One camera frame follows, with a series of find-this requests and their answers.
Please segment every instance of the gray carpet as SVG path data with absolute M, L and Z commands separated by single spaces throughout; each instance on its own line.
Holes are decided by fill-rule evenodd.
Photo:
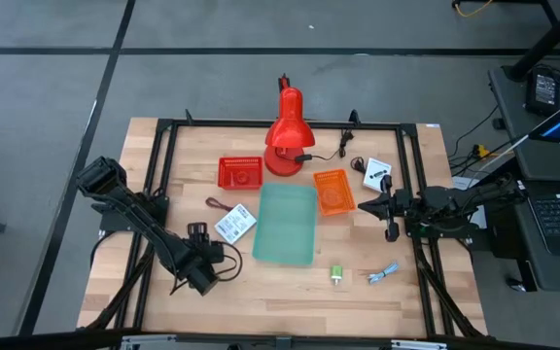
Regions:
M 0 0 L 0 46 L 111 47 L 124 0 Z M 553 1 L 560 16 L 560 1 Z M 465 3 L 464 8 L 479 6 Z M 455 15 L 448 0 L 138 0 L 125 47 L 524 48 L 549 27 L 537 5 L 493 4 Z M 131 117 L 270 119 L 276 79 L 304 94 L 304 115 L 439 123 L 446 147 L 496 105 L 487 70 L 506 57 L 333 55 L 121 56 L 89 159 L 120 154 Z M 57 201 L 88 121 L 106 55 L 0 55 L 0 336 L 14 332 Z M 560 60 L 548 63 L 560 66 Z M 506 136 L 488 124 L 460 143 L 488 148 Z M 73 208 L 39 333 L 73 330 L 88 279 L 99 217 Z M 490 334 L 560 346 L 560 293 L 520 295 L 503 284 L 509 262 L 477 254 L 475 277 Z M 192 345 L 188 348 L 224 348 Z

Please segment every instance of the green tray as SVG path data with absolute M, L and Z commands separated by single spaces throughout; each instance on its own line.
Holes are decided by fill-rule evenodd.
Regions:
M 316 226 L 313 187 L 264 184 L 252 255 L 271 263 L 312 264 Z

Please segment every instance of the lamp shade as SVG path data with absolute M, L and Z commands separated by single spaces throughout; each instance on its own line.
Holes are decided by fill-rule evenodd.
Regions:
M 277 148 L 302 148 L 315 145 L 315 136 L 303 120 L 301 92 L 285 87 L 280 92 L 278 120 L 271 126 L 264 139 L 267 146 Z

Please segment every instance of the small package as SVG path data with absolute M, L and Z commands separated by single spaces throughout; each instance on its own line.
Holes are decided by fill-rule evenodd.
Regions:
M 381 179 L 383 179 L 384 175 L 390 175 L 391 170 L 392 166 L 390 166 L 390 164 L 370 157 L 368 159 L 367 173 L 365 174 L 363 185 L 381 192 Z
M 230 244 L 234 244 L 257 220 L 241 204 L 237 204 L 218 223 L 215 230 Z

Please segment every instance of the wooden tabletop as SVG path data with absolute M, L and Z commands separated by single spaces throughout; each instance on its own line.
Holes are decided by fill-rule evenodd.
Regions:
M 142 189 L 156 125 L 157 119 L 151 118 L 134 118 L 130 122 L 120 162 L 134 191 Z M 417 126 L 428 185 L 450 187 L 451 175 L 439 127 Z M 338 130 L 313 129 L 313 132 L 316 145 L 308 153 L 328 157 L 337 149 Z M 170 206 L 166 227 L 183 236 L 188 223 L 206 222 L 211 239 L 221 240 L 213 225 L 226 212 L 207 207 L 204 200 L 208 196 L 226 205 L 242 203 L 258 217 L 259 191 L 225 191 L 217 187 L 218 158 L 261 156 L 266 133 L 266 128 L 179 127 L 167 191 Z M 264 181 L 313 186 L 313 172 L 343 168 L 354 199 L 360 203 L 378 195 L 363 187 L 363 174 L 349 166 L 353 157 L 361 156 L 391 164 L 393 187 L 402 187 L 395 133 L 379 130 L 353 133 L 355 138 L 348 143 L 345 158 L 313 159 L 298 174 L 286 178 L 265 170 Z M 163 159 L 166 138 L 163 137 L 159 159 Z M 405 141 L 412 188 L 417 191 L 409 139 Z M 403 232 L 403 223 L 398 222 Z M 308 267 L 255 260 L 251 255 L 256 234 L 253 227 L 236 243 L 243 254 L 243 271 L 239 277 L 219 283 L 205 297 L 189 288 L 170 296 L 173 277 L 156 262 L 143 329 L 175 333 L 423 337 L 426 334 L 411 241 L 402 234 L 397 242 L 386 242 L 385 227 L 385 222 L 362 210 L 329 217 L 319 215 L 314 262 Z M 98 316 L 121 286 L 130 241 L 130 232 L 119 232 L 96 252 L 79 326 Z M 439 250 L 448 292 L 474 326 L 485 333 L 468 252 L 452 239 L 441 239 Z M 368 284 L 370 273 L 379 272 L 394 261 L 400 266 L 397 272 L 379 284 Z M 330 267 L 334 264 L 344 269 L 343 279 L 337 286 L 330 279 Z M 132 323 L 137 288 L 130 300 L 126 325 Z M 432 304 L 437 329 L 443 333 L 438 298 L 433 292 Z

